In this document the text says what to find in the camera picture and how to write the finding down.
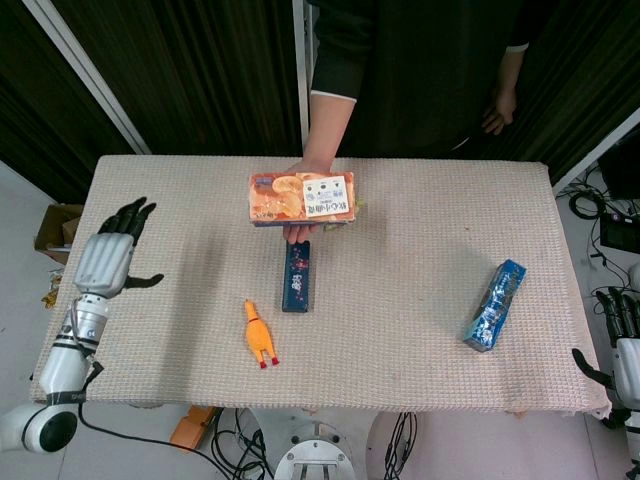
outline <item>orange snack box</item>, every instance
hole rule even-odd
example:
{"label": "orange snack box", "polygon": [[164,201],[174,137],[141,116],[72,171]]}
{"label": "orange snack box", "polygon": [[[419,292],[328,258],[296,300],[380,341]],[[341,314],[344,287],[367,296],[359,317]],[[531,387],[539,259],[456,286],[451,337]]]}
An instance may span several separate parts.
{"label": "orange snack box", "polygon": [[249,218],[256,226],[353,222],[353,173],[252,175]]}

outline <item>person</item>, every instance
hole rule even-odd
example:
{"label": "person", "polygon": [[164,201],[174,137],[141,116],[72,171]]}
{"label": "person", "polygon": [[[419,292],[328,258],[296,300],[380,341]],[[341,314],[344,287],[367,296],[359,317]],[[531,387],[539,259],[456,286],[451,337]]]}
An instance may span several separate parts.
{"label": "person", "polygon": [[[499,135],[513,121],[529,36],[521,1],[310,3],[319,7],[311,124],[289,171],[328,172],[337,154],[442,157],[478,124]],[[317,228],[283,235],[303,242]]]}

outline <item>robotic arm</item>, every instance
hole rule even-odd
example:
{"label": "robotic arm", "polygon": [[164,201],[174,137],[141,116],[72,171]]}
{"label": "robotic arm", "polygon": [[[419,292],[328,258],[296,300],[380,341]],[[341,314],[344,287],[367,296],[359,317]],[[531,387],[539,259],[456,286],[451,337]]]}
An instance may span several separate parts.
{"label": "robotic arm", "polygon": [[80,292],[67,310],[39,383],[46,405],[22,405],[0,418],[0,452],[56,452],[76,431],[76,405],[102,366],[94,359],[108,318],[108,301],[124,288],[149,288],[164,276],[128,276],[131,257],[156,204],[146,198],[125,205],[89,238],[73,283]]}
{"label": "robotic arm", "polygon": [[631,410],[625,422],[629,454],[634,468],[627,478],[640,480],[640,302],[609,288],[609,295],[596,292],[607,322],[613,349],[613,375],[595,370],[582,352],[572,351],[576,364],[587,377],[613,390],[620,403]]}

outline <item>person's arm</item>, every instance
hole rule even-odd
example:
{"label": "person's arm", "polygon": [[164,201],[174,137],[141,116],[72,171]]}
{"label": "person's arm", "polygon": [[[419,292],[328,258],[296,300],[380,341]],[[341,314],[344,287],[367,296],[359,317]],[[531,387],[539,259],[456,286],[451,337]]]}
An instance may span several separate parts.
{"label": "person's arm", "polygon": [[311,95],[311,129],[302,166],[328,172],[349,123],[355,101],[328,95]]}
{"label": "person's arm", "polygon": [[485,133],[500,135],[505,125],[513,123],[516,109],[516,84],[524,60],[524,50],[509,51],[502,57],[498,67],[493,101],[485,111],[482,127]]}
{"label": "person's arm", "polygon": [[529,48],[529,38],[531,38],[532,8],[536,8],[535,2],[525,0],[516,19],[509,46],[498,67],[491,103],[483,115],[482,128],[485,133],[500,135],[505,125],[513,123],[513,112],[516,109],[516,84],[525,51]]}
{"label": "person's arm", "polygon": [[[360,93],[374,41],[373,0],[310,0],[320,8],[318,58],[311,87],[311,126],[302,161],[289,171],[328,172]],[[285,227],[289,243],[304,242],[317,226]]]}

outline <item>table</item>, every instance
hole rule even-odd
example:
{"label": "table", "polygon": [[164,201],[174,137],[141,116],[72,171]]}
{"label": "table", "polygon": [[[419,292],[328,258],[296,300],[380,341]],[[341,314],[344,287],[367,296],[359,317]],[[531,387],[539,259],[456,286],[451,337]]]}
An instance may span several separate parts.
{"label": "table", "polygon": [[[76,295],[72,273],[104,219],[158,203],[131,274],[165,279],[110,302],[89,400],[374,410],[559,410],[605,415],[596,363],[551,191],[537,163],[338,159],[366,202],[353,225],[312,240],[312,311],[280,309],[280,229],[248,221],[248,178],[292,158],[106,156],[97,167],[36,378]],[[497,265],[528,269],[494,351],[461,337]],[[256,302],[281,364],[245,343]],[[34,382],[34,399],[42,394]]]}

